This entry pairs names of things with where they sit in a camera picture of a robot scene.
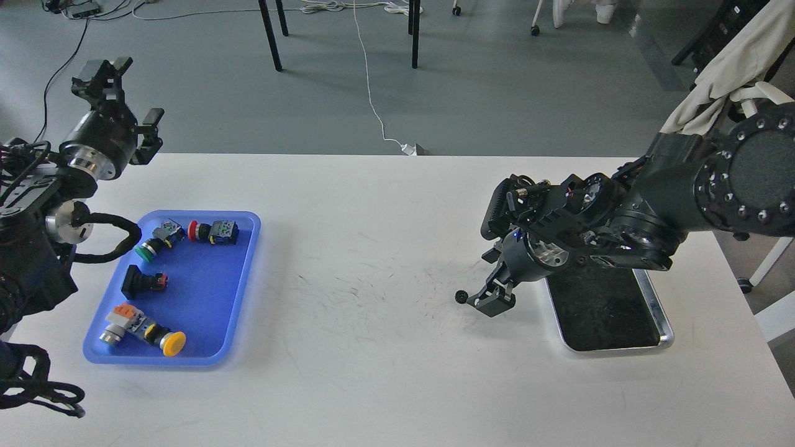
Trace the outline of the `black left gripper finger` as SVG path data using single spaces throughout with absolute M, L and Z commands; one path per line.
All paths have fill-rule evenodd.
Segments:
M 130 56 L 110 60 L 88 60 L 79 76 L 71 79 L 71 93 L 84 99 L 91 111 L 120 115 L 127 109 L 122 76 L 133 63 Z
M 164 109 L 152 108 L 148 111 L 142 124 L 134 127 L 134 135 L 140 135 L 143 139 L 130 157 L 131 165 L 148 165 L 159 150 L 161 150 L 163 141 L 158 134 L 158 124 L 161 122 L 164 114 Z

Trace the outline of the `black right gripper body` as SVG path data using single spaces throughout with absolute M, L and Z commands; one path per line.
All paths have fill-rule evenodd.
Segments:
M 576 216 L 584 208 L 587 184 L 577 175 L 555 186 L 526 175 L 510 175 L 489 199 L 480 234 L 494 246 L 487 263 L 505 261 L 514 286 L 562 271 L 584 242 Z

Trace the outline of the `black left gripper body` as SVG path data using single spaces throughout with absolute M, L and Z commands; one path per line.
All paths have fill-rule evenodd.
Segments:
M 60 145 L 67 166 L 94 180 L 116 180 L 130 163 L 137 146 L 137 119 L 127 105 L 91 110 Z

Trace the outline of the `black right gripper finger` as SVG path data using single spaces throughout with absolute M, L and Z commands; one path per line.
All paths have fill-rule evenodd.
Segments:
M 509 270 L 505 261 L 498 261 L 494 271 L 492 271 L 491 274 L 489 274 L 489 276 L 486 278 L 485 285 L 489 283 L 500 283 L 503 286 L 507 286 L 509 282 L 511 283 L 511 280 L 509 280 Z M 469 296 L 466 304 L 473 307 L 473 298 L 475 295 L 477 294 Z
M 513 283 L 503 286 L 500 283 L 486 284 L 473 298 L 473 307 L 488 317 L 495 317 L 513 309 L 516 297 Z

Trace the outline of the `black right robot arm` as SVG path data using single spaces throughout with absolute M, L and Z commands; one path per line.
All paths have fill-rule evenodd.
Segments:
M 515 305 L 513 288 L 576 261 L 667 271 L 691 232 L 793 236 L 793 103 L 775 105 L 727 135 L 665 135 L 612 176 L 560 184 L 511 175 L 481 225 L 494 271 L 477 294 L 455 300 L 493 317 Z

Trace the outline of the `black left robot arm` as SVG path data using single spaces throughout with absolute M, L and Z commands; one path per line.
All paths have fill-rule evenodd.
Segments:
M 89 60 L 71 92 L 90 109 L 59 144 L 14 138 L 2 144 L 2 409 L 43 405 L 82 418 L 82 388 L 49 379 L 47 351 L 9 337 L 23 317 L 54 309 L 77 291 L 75 263 L 102 264 L 133 249 L 136 223 L 91 212 L 85 200 L 128 165 L 147 165 L 162 147 L 161 108 L 142 122 L 125 102 L 122 77 L 133 60 Z

